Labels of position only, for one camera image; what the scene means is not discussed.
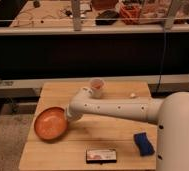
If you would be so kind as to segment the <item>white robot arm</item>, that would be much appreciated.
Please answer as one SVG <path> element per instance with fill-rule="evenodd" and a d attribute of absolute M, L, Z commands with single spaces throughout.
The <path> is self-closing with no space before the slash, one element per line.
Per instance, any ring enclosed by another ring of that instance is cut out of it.
<path fill-rule="evenodd" d="M 189 171 L 189 92 L 165 99 L 94 99 L 94 91 L 83 87 L 70 100 L 65 116 L 75 121 L 83 114 L 156 124 L 156 171 Z"/>

